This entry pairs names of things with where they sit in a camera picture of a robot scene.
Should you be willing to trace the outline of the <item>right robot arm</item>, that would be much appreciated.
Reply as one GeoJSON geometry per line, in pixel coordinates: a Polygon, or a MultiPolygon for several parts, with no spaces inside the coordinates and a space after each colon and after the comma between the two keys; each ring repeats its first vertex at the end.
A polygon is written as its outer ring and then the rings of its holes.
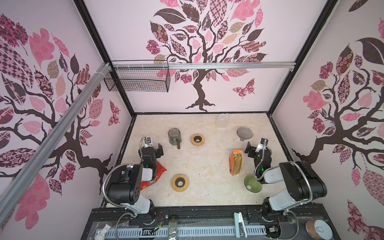
{"type": "Polygon", "coordinates": [[[285,184],[282,191],[265,198],[262,203],[262,217],[267,221],[327,195],[324,181],[307,162],[288,161],[272,167],[272,151],[267,139],[261,139],[256,147],[247,143],[245,154],[254,160],[255,165],[254,173],[244,179],[248,191],[259,193],[264,185],[285,184]]]}

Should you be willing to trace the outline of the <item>wooden ring dripper holder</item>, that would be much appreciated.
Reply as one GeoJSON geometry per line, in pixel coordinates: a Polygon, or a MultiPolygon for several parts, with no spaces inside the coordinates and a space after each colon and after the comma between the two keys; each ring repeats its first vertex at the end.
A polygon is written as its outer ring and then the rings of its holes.
{"type": "Polygon", "coordinates": [[[202,134],[193,134],[191,136],[191,143],[194,146],[202,146],[205,143],[205,137],[202,134]]]}

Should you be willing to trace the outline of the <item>orange coffee filter pack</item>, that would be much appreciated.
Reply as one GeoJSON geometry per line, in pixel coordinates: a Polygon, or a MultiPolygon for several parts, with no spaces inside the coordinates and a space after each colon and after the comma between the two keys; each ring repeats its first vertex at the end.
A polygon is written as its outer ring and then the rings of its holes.
{"type": "Polygon", "coordinates": [[[229,169],[231,176],[240,174],[243,165],[243,152],[233,151],[229,158],[229,169]]]}

